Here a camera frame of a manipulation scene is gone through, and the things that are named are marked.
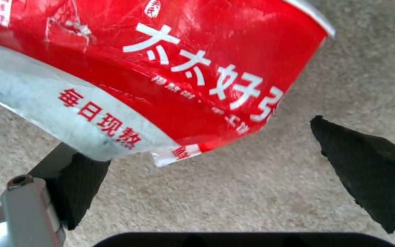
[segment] white label strip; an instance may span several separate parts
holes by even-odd
[[[178,145],[91,83],[3,47],[0,104],[98,161]]]

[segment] silver metal part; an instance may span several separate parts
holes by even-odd
[[[33,183],[32,176],[30,175],[16,176],[7,183],[7,189],[8,190],[17,189],[30,183]]]
[[[28,177],[14,182],[1,196],[8,235],[13,247],[61,247],[60,222],[50,200],[45,180]]]

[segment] gray carpet floor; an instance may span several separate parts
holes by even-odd
[[[307,66],[259,134],[158,169],[115,160],[66,246],[135,231],[345,231],[395,242],[320,155],[317,114],[395,143],[395,0],[311,0],[338,35]],[[0,106],[0,194],[58,140]]]

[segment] logo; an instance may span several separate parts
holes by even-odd
[[[144,13],[150,18],[158,17],[159,11],[161,10],[161,0],[150,0],[144,9]]]

